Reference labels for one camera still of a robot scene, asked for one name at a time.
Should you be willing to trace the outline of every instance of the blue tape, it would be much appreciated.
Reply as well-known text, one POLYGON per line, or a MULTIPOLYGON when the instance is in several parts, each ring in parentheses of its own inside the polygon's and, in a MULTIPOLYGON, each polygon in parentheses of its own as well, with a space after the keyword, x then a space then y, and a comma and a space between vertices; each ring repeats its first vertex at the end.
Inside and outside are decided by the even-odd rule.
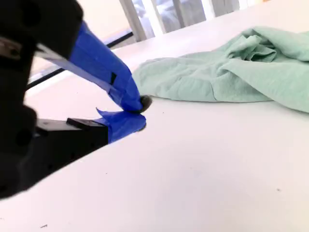
POLYGON ((109 143, 113 143, 146 126, 140 93, 129 68, 105 46, 83 22, 69 60, 50 59, 58 66, 95 83, 117 103, 124 112, 99 111, 102 118, 95 120, 108 126, 109 143))
POLYGON ((126 111, 106 112, 98 110, 102 118, 94 120, 108 127, 108 142, 113 143, 146 126, 146 118, 126 111))
POLYGON ((130 69, 89 30, 85 22, 69 61, 50 61, 106 90, 123 110, 138 112, 142 109, 140 93, 130 69))

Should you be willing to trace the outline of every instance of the white table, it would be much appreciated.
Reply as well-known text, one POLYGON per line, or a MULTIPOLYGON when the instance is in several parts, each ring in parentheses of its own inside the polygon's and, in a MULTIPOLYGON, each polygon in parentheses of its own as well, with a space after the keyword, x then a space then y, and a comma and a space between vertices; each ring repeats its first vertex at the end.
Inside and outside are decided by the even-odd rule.
MULTIPOLYGON (((272 0, 116 54, 134 69, 149 58, 211 50, 253 25, 304 31, 308 7, 272 0)), ((117 109, 68 72, 32 89, 27 103, 54 119, 117 109)), ((309 115, 274 102, 154 99, 145 116, 143 132, 0 202, 0 231, 309 231, 309 115)))

